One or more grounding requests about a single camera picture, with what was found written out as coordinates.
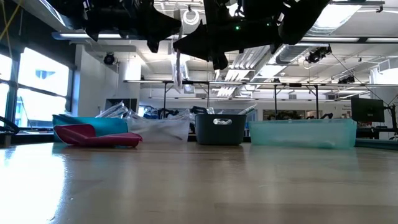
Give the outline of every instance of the light blue plastic bin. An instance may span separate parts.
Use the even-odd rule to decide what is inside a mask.
[[[313,119],[249,122],[251,142],[260,146],[349,149],[355,145],[352,119]]]

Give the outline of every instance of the gray plastic bin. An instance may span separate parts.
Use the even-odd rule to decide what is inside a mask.
[[[228,124],[215,124],[215,119]],[[196,115],[197,141],[203,145],[237,146],[243,142],[246,115]]]

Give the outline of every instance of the yellow cable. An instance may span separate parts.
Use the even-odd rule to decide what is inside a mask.
[[[2,3],[2,13],[3,13],[4,25],[7,25],[5,2]],[[7,35],[8,51],[9,51],[9,54],[10,54],[10,58],[12,58],[12,50],[11,50],[10,36],[9,36],[9,34],[8,34],[8,30],[5,30],[5,31],[6,31],[6,35]]]
[[[19,3],[18,3],[18,5],[17,5],[17,7],[15,8],[14,12],[12,13],[12,15],[11,15],[11,17],[10,17],[10,21],[8,21],[8,23],[6,24],[4,30],[1,32],[0,41],[1,41],[2,37],[4,36],[4,34],[8,31],[8,27],[10,26],[12,20],[14,19],[15,15],[17,14],[18,9],[19,9],[19,7],[21,6],[21,4],[22,4],[23,1],[24,1],[24,0],[19,0]]]

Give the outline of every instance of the black monitor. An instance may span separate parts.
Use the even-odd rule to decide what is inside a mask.
[[[384,122],[382,100],[351,98],[351,110],[354,121]]]

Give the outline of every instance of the wooden table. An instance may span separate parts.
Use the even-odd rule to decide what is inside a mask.
[[[398,223],[398,153],[140,144],[0,150],[0,223]]]

